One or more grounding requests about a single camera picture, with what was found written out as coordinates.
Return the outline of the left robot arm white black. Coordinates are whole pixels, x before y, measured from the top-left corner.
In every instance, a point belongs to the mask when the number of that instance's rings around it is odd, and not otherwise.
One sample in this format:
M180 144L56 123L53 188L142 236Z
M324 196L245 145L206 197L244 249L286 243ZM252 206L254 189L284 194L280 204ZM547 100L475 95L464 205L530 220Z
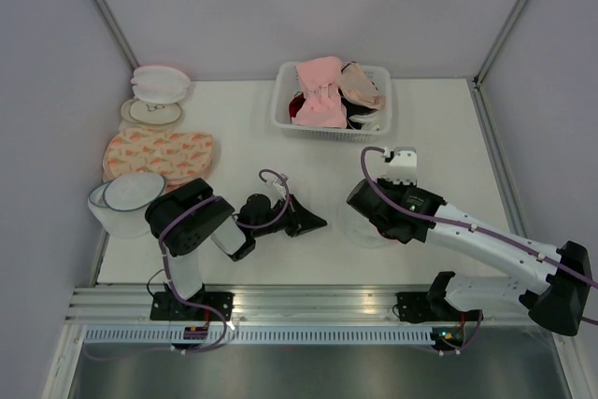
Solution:
M209 292L201 278L198 253L206 240L239 262L255 250L259 237L284 233L294 238L327 226L290 193L284 176L275 185L276 202L255 193L239 212L201 178L149 205L145 220L158 240L166 275L164 289L152 295L151 321L231 318L233 294Z

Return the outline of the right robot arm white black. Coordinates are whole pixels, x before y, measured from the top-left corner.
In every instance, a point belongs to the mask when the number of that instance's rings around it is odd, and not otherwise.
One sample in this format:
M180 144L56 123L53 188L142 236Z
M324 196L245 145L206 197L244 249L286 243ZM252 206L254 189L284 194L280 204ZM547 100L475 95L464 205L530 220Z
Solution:
M561 247L503 233L449 204L442 196L414 185L362 180L347 203L385 238L453 249L505 274L505 278L468 278L448 271L431 285L429 313L446 320L458 311L497 306L525 313L552 333L575 336L584 322L591 278L588 252L568 241Z

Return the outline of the white mesh laundry bag pink zipper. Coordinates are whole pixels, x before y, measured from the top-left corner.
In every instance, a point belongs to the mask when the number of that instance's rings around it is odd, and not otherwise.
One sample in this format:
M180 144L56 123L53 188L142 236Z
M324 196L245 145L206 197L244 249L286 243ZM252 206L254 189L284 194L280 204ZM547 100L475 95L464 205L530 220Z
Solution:
M346 203L341 203L337 208L337 225L344 236L359 247L374 249L388 245L377 229Z

